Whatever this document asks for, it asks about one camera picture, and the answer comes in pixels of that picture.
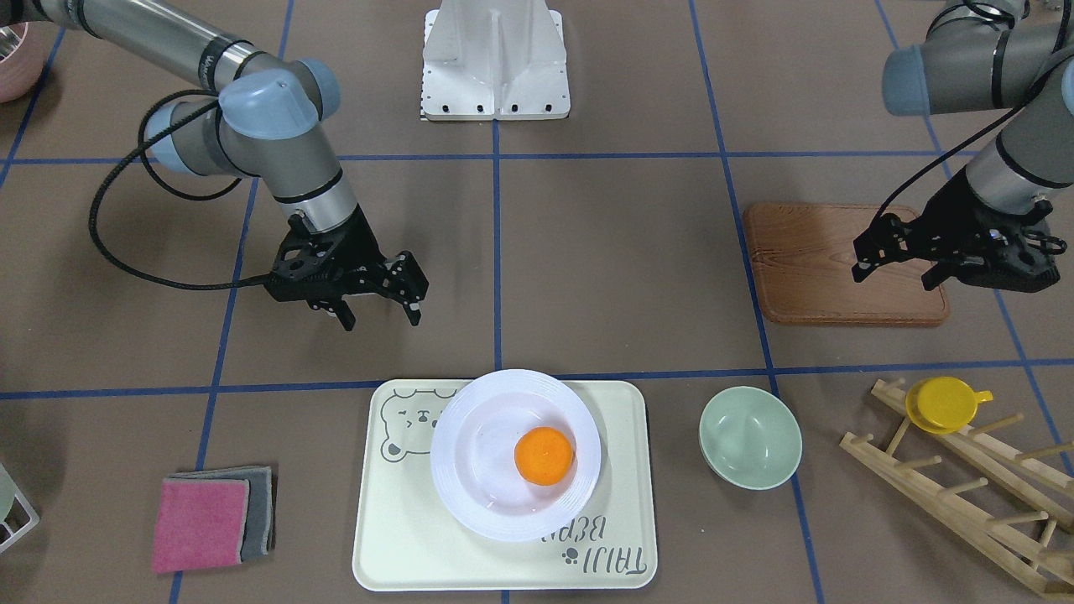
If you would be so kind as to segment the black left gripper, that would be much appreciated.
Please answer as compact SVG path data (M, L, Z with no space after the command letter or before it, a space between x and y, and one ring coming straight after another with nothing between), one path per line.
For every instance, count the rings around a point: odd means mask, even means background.
M921 275L925 291L937 290L948 279L966 285L963 273L974 267L970 251L979 236L986 236L991 229L1010 232L1016 228L1044 228L1051 233L1045 221L1051 212L1051 200L1043 195L1032 196L1028 210L987 206L973 192L966 173L960 172L925 203L921 215L912 221L890 211L869 222L852 241L856 258L852 279L860 284L882 265L928 259L933 264Z

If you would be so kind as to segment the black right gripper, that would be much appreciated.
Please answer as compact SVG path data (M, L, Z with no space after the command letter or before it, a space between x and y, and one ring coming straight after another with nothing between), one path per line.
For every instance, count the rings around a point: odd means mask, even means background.
M361 207L325 232L314 233L299 213L288 225L263 284L273 299L306 301L310 310L326 313L352 332L357 318L347 294L383 294L400 303L412 326L420 323L429 289L425 272L412 251L387 259Z

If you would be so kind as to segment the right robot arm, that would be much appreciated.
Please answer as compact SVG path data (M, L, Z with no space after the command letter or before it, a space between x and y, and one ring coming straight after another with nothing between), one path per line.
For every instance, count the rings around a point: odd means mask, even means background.
M262 179L284 211L288 231L271 270L219 289L261 287L278 302L303 302L336 317L346 331L354 294L400 303L420 321L429 282L413 253L380 251L322 123L339 107L339 85L326 64L285 61L164 1L4 1L3 26L50 21L104 39L188 81L165 96L137 128L137 146L97 188L88 232L111 265L134 278L199 291L199 284L158 278L124 263L99 231L99 213L124 169L155 157L174 172Z

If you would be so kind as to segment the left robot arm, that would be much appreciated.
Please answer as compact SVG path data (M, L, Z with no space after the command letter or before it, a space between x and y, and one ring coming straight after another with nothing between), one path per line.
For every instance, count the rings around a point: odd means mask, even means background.
M991 140L902 221L879 207L854 240L852 279L882 265L929 261L927 290L947 279L1039 292L1061 276L1066 241L1046 219L1071 187L1071 3L1058 23L1029 26L1024 1L947 1L917 45L892 51L882 94L896 116L999 110Z

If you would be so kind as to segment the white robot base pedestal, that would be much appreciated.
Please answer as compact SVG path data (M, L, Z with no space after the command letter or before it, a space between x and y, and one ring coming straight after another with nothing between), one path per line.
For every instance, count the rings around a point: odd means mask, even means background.
M563 16L545 1L444 1L425 13L422 57L430 123L571 114Z

